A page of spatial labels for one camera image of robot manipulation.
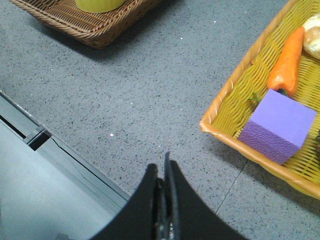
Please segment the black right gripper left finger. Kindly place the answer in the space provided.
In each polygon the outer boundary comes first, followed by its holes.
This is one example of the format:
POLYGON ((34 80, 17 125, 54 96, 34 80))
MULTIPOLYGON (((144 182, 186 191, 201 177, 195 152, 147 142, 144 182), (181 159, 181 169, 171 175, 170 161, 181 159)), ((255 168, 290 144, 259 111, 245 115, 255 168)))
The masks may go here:
POLYGON ((158 168, 149 164, 146 172, 126 205, 93 240, 154 240, 154 197, 158 168))

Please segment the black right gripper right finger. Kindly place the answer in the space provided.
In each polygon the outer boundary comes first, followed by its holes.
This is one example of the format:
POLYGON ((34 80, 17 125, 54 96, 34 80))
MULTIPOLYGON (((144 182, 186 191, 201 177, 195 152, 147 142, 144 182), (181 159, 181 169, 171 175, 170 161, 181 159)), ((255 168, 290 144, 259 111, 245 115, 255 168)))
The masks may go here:
POLYGON ((170 153, 165 154, 164 185, 172 240, 245 240, 221 220, 186 180, 170 153))

